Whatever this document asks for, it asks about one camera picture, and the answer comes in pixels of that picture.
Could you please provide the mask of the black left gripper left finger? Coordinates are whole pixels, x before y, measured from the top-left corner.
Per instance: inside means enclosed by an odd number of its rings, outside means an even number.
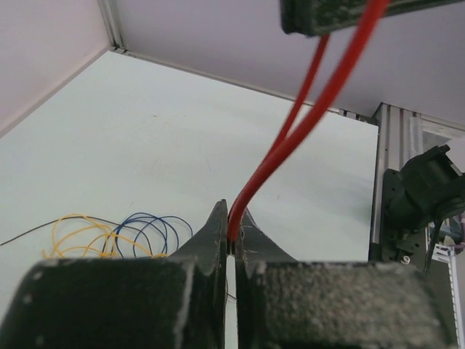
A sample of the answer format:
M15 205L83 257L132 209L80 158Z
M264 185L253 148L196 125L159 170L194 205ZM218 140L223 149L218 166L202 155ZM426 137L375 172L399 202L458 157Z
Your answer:
M3 348L223 348L227 204L176 252L151 259L51 259L23 277Z

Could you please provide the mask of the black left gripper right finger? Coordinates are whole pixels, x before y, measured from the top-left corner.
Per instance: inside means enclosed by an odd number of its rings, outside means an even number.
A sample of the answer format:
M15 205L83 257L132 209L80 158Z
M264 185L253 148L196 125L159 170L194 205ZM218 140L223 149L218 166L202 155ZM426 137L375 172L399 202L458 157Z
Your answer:
M424 274L398 262L301 262L250 212L235 242L240 348L456 348Z

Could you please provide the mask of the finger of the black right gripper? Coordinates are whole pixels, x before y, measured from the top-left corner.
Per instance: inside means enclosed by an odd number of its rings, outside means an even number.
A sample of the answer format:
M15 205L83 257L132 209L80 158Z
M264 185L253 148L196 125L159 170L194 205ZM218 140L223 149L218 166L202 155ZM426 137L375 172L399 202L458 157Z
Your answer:
M364 0L280 1L281 28L286 34L324 36L357 25L367 3ZM454 3L454 0L394 0L388 2L383 16L402 15Z

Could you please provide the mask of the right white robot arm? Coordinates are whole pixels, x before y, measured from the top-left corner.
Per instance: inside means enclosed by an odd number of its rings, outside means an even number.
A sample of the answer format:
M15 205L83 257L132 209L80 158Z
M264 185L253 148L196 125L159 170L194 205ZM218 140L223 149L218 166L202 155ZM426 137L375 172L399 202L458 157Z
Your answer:
M384 15L436 7L441 1L281 1L281 27L287 34L321 36L342 28L357 28L360 42ZM381 104L377 168L368 259L410 262L429 270L444 220L464 211L464 173L448 157L450 147L434 146L392 169L387 148L393 140L394 108Z

